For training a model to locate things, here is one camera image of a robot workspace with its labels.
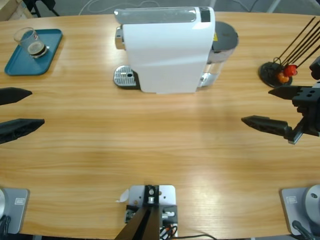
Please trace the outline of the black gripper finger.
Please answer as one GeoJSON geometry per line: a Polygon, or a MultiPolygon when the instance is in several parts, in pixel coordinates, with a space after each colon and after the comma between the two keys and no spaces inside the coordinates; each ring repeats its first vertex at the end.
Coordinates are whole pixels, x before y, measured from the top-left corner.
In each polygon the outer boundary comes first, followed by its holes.
{"type": "Polygon", "coordinates": [[[45,123],[44,119],[18,118],[0,123],[0,143],[4,144],[24,137],[45,123]]]}
{"type": "Polygon", "coordinates": [[[16,103],[33,93],[29,90],[17,87],[5,87],[0,89],[0,105],[16,103]]]}

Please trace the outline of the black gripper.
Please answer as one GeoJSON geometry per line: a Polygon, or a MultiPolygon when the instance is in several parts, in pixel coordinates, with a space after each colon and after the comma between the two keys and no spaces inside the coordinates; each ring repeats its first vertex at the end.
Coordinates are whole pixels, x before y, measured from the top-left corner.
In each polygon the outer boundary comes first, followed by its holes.
{"type": "Polygon", "coordinates": [[[303,134],[320,136],[320,89],[309,86],[282,85],[268,92],[285,100],[292,100],[302,119],[292,129],[286,121],[264,116],[246,116],[241,121],[260,132],[282,136],[290,144],[296,144],[303,134]]]}

